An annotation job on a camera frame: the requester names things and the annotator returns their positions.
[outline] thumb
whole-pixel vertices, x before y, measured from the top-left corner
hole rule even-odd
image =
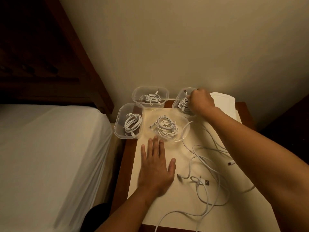
[[[175,170],[176,170],[176,159],[172,158],[170,164],[168,165],[168,173],[173,178],[175,176]]]

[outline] bed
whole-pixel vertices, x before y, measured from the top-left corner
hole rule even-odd
[[[113,195],[114,104],[59,0],[0,15],[0,231],[79,231]]]

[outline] person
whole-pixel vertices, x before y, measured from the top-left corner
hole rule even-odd
[[[309,167],[293,153],[215,107],[204,89],[188,96],[192,112],[203,117],[218,133],[231,157],[276,208],[288,227],[309,231]],[[176,160],[168,165],[163,140],[149,139],[141,146],[138,187],[96,232],[138,231],[153,201],[164,195],[175,176]]]

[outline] coiled white cable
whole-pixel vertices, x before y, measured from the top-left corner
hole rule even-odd
[[[158,92],[159,92],[159,89],[156,91],[155,94],[145,95],[145,101],[148,102],[151,106],[153,105],[153,103],[159,103],[160,104],[161,97],[158,94]]]
[[[190,112],[190,109],[188,108],[188,99],[187,99],[187,91],[184,89],[183,92],[186,94],[186,97],[181,100],[178,104],[178,108],[181,110],[181,112]]]
[[[140,114],[133,114],[131,112],[128,114],[128,116],[129,117],[126,119],[124,125],[126,135],[131,134],[132,136],[135,136],[134,131],[138,129],[143,119],[141,118]]]
[[[173,139],[178,134],[178,127],[175,121],[172,121],[167,116],[159,116],[158,119],[150,126],[155,126],[156,131],[163,137]]]
[[[203,218],[204,218],[208,213],[210,213],[210,211],[213,209],[214,206],[224,206],[224,205],[226,205],[226,204],[228,203],[228,201],[229,201],[229,198],[230,198],[230,189],[229,189],[228,182],[227,182],[226,178],[218,172],[218,170],[217,170],[218,168],[217,168],[217,166],[214,164],[214,162],[213,162],[212,160],[210,160],[210,159],[208,159],[208,158],[206,158],[206,157],[197,155],[197,154],[195,153],[194,147],[195,147],[195,146],[198,146],[198,147],[203,148],[203,149],[218,151],[218,152],[223,153],[223,154],[225,154],[225,155],[226,155],[228,152],[226,151],[226,148],[222,147],[220,144],[218,144],[218,143],[214,140],[213,136],[212,136],[212,135],[210,134],[210,132],[206,129],[206,127],[204,127],[204,129],[205,129],[205,130],[209,133],[209,135],[211,136],[211,138],[212,138],[212,140],[214,141],[214,144],[215,144],[215,146],[216,146],[217,149],[207,148],[207,147],[203,147],[203,146],[201,146],[201,145],[193,145],[193,146],[192,146],[192,150],[190,150],[190,149],[186,146],[186,144],[184,143],[184,141],[183,141],[183,131],[185,130],[186,126],[189,125],[189,124],[192,123],[192,122],[193,122],[193,121],[189,122],[188,124],[186,124],[186,125],[183,127],[183,130],[182,130],[182,132],[181,132],[181,140],[182,140],[182,143],[183,143],[183,145],[185,146],[185,148],[187,148],[187,150],[190,151],[191,153],[193,153],[195,156],[192,157],[191,160],[190,160],[188,176],[187,176],[187,177],[183,177],[183,176],[181,176],[181,175],[179,175],[179,174],[177,174],[177,176],[180,177],[180,178],[183,178],[183,179],[188,179],[188,178],[190,177],[190,175],[191,175],[191,163],[192,163],[192,160],[193,160],[194,158],[198,158],[198,159],[202,162],[202,164],[208,169],[208,171],[211,173],[211,175],[213,176],[213,178],[215,179],[215,181],[218,183],[218,188],[217,188],[215,200],[214,200],[213,203],[209,203],[208,192],[207,192],[206,185],[204,184],[204,180],[203,180],[201,177],[191,176],[191,177],[190,177],[191,181],[193,181],[193,182],[196,183],[196,192],[197,192],[197,196],[198,196],[199,200],[200,200],[201,202],[203,202],[203,203],[206,204],[206,209],[205,209],[205,211],[204,211],[202,214],[198,214],[198,215],[196,215],[196,214],[191,214],[191,213],[187,213],[187,212],[183,212],[183,211],[172,211],[172,212],[169,212],[169,213],[165,214],[165,215],[160,219],[160,221],[158,222],[158,224],[157,224],[156,229],[155,229],[154,232],[157,231],[157,228],[159,227],[159,225],[160,225],[161,221],[164,219],[164,217],[167,216],[167,215],[170,214],[170,213],[181,213],[181,214],[184,214],[184,215],[191,215],[191,216],[201,217],[201,218],[199,219],[199,222],[197,223],[197,226],[196,226],[196,232],[197,232],[197,231],[198,231],[198,228],[199,228],[199,225],[200,225],[200,223],[201,223],[201,221],[203,220]],[[207,161],[211,162],[211,163],[215,166],[215,169],[211,168],[211,167],[207,164]],[[221,184],[221,178],[224,179],[224,181],[225,181],[226,184],[227,184],[227,187],[225,187],[224,185]],[[199,186],[200,186],[201,184],[203,185],[203,187],[204,187],[204,189],[205,189],[205,192],[206,192],[206,197],[207,197],[206,200],[203,200],[203,199],[200,197],[200,195],[199,195],[198,188],[199,188]],[[220,188],[226,190],[227,193],[228,193],[228,196],[227,196],[227,199],[226,199],[226,201],[225,201],[224,203],[218,204],[218,203],[217,203],[217,200],[218,200]],[[253,190],[254,188],[255,188],[255,186],[253,186],[253,187],[251,187],[250,189],[244,191],[243,193],[249,192],[249,191]]]

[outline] wooden headboard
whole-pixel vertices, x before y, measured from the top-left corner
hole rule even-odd
[[[0,0],[0,103],[114,104],[59,0]]]

